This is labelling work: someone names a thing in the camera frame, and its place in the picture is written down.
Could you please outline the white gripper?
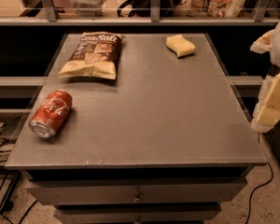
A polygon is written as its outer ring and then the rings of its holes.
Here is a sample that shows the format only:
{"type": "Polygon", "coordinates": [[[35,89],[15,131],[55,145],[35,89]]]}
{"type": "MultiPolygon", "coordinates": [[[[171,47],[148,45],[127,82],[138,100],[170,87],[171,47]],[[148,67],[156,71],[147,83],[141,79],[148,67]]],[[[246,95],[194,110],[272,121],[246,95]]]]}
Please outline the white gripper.
{"type": "MultiPolygon", "coordinates": [[[[270,51],[271,63],[280,67],[280,22],[274,30],[259,37],[250,47],[259,54],[270,51]]],[[[259,91],[251,121],[256,133],[266,133],[280,120],[280,73],[275,77],[266,76],[259,91]]]]}

